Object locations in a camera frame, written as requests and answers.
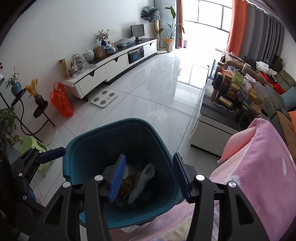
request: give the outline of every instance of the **white drawer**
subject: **white drawer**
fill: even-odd
[[[122,68],[124,68],[128,65],[127,56],[128,56],[128,54],[126,53],[122,56],[119,56],[118,58],[111,60],[107,64],[105,64],[108,77],[111,77],[112,75],[114,75],[115,73],[117,73]]]
[[[144,56],[156,51],[156,42],[144,45]]]
[[[86,95],[89,91],[91,91],[93,88],[95,88],[97,85],[108,78],[107,71],[104,65],[94,71],[93,77],[90,74],[85,76],[78,82],[83,95]]]

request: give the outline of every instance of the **blue cushion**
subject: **blue cushion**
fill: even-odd
[[[283,100],[286,110],[289,110],[296,106],[296,90],[294,87],[291,87],[287,92],[281,95],[281,99]]]

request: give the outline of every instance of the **blue vase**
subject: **blue vase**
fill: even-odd
[[[103,40],[103,41],[101,42],[101,45],[106,47],[106,46],[107,46],[107,42],[106,42],[105,40]]]
[[[15,82],[13,86],[11,87],[11,93],[14,96],[17,96],[22,91],[22,86],[20,82]]]

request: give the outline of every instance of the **small monitor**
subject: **small monitor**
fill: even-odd
[[[131,35],[136,37],[136,41],[142,41],[139,37],[145,36],[144,24],[131,25]]]

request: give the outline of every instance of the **white marble floor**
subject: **white marble floor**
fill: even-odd
[[[185,163],[209,176],[219,158],[190,147],[188,142],[208,63],[204,66],[193,64],[194,58],[189,58],[190,52],[186,51],[179,49],[152,57],[113,84],[100,84],[88,94],[89,99],[103,88],[118,92],[104,108],[72,98],[74,115],[56,117],[53,122],[58,132],[49,148],[66,147],[76,136],[114,121],[141,118],[155,128],[171,154],[178,151]],[[64,181],[60,158],[50,166],[46,177],[36,173],[31,186],[36,196],[48,203]]]

